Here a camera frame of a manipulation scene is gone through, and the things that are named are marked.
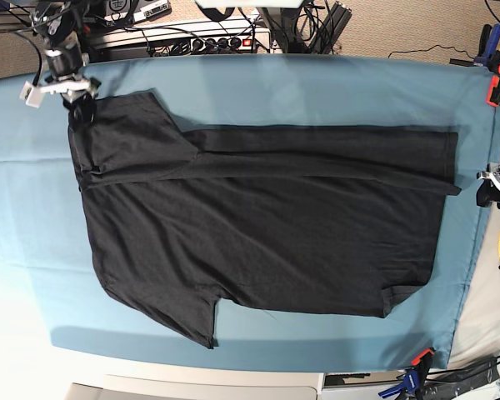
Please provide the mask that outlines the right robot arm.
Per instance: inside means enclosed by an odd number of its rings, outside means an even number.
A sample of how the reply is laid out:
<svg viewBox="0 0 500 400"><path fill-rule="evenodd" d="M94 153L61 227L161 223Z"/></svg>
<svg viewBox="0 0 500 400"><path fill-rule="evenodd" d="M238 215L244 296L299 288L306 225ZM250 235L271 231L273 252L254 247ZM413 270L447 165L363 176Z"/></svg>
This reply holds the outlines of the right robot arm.
<svg viewBox="0 0 500 400"><path fill-rule="evenodd" d="M59 95L73 128L93 122L101 83L83 75L90 56L83 48L89 33L84 15L89 1L38 2L30 13L29 30L42 38L37 52L39 67L32 81L26 81L20 99L39 108L47 95Z"/></svg>

